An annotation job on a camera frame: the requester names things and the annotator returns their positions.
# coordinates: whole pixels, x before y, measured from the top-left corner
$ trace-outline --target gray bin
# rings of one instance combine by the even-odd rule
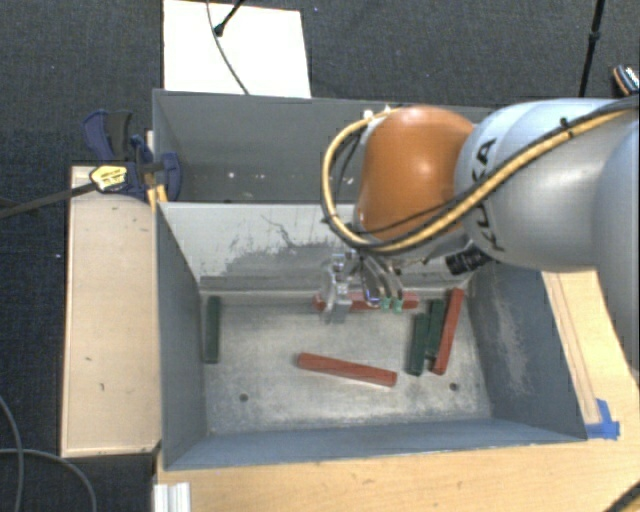
[[[274,104],[280,107],[274,110]],[[312,204],[321,149],[364,105],[380,107],[156,91],[156,154],[178,152],[186,184],[181,201],[187,199],[162,204],[157,215],[166,469],[586,439],[537,272],[489,264],[465,283],[444,376],[403,371],[411,313],[352,314],[343,325],[325,325],[311,308],[322,262],[341,247]],[[301,116],[307,111],[311,118]],[[258,140],[259,130],[247,133],[266,123],[265,116],[273,121],[273,112],[285,124],[274,124],[267,142]],[[480,115],[474,110],[470,117]],[[283,120],[287,116],[295,126]],[[273,134],[292,131],[314,149],[293,145],[292,160],[279,153],[281,161],[271,167]],[[240,157],[241,149],[230,144],[243,137],[255,145]],[[279,151],[289,147],[274,144],[282,145]],[[251,167],[257,162],[260,171]],[[282,185],[287,172],[295,186]],[[228,173],[248,181],[238,185]],[[207,183],[216,187],[207,189]],[[347,190],[345,198],[352,197],[353,189]],[[429,276],[421,285],[419,272],[405,277],[424,299],[442,296],[446,288],[429,283]],[[203,360],[204,304],[211,295],[222,304],[217,364]],[[383,388],[306,372],[295,366],[302,351],[394,370],[398,382]]]

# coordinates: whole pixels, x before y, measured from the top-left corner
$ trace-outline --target blue tape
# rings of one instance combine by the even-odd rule
[[[604,400],[596,398],[596,404],[600,410],[600,423],[585,425],[589,439],[610,439],[616,441],[620,437],[620,422],[613,421],[609,406]]]

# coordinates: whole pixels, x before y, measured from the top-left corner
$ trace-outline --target white paper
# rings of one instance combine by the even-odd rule
[[[164,0],[164,87],[172,91],[242,94],[211,35],[204,2]],[[211,4],[213,25],[230,4]],[[250,94],[309,98],[298,11],[242,6],[220,38]]]

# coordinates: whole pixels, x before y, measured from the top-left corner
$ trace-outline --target wooden table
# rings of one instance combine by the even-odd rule
[[[640,479],[638,387],[595,274],[545,280],[563,341],[574,331],[595,396],[621,423],[617,441],[173,473],[159,462],[158,481],[190,482],[194,512],[606,510]]]

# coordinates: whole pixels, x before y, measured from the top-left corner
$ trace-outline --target bin floor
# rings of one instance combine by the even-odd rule
[[[444,376],[405,373],[412,314],[356,313],[325,325],[300,306],[223,306],[220,362],[205,365],[212,434],[491,416],[466,306]],[[296,367],[311,352],[398,372],[393,388]]]

